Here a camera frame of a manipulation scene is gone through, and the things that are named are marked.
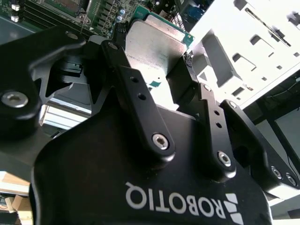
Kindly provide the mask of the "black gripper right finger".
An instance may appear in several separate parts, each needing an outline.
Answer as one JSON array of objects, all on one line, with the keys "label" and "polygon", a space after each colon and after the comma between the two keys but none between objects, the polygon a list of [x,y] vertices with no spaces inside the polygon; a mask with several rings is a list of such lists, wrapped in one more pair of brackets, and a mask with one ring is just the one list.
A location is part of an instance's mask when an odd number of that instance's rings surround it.
[{"label": "black gripper right finger", "polygon": [[225,182],[242,166],[269,195],[300,193],[300,180],[240,107],[228,99],[218,103],[212,88],[198,81],[189,54],[180,57],[166,79],[178,110],[200,122],[197,163],[207,177]]}]

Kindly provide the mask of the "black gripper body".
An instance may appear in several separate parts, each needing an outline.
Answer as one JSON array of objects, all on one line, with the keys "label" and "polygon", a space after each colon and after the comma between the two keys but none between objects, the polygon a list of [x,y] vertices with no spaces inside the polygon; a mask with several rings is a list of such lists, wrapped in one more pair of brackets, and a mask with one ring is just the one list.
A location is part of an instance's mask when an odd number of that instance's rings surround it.
[{"label": "black gripper body", "polygon": [[50,141],[32,173],[37,225],[270,225],[267,200],[249,174],[205,176],[199,123],[165,109],[176,145],[161,169],[145,156],[118,103]]}]

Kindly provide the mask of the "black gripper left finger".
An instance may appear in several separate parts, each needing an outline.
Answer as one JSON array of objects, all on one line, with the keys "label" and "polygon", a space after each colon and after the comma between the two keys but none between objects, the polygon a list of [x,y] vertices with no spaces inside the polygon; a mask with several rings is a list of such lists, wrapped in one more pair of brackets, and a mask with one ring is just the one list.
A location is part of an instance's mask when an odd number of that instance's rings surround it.
[{"label": "black gripper left finger", "polygon": [[91,97],[114,89],[119,104],[131,116],[147,153],[166,163],[175,156],[174,141],[141,73],[131,68],[124,49],[115,41],[87,43],[78,32],[61,26],[34,33],[0,47],[0,138],[23,140],[38,130],[41,107],[55,94],[69,90],[75,80],[52,67],[74,56],[84,59],[84,76]]}]

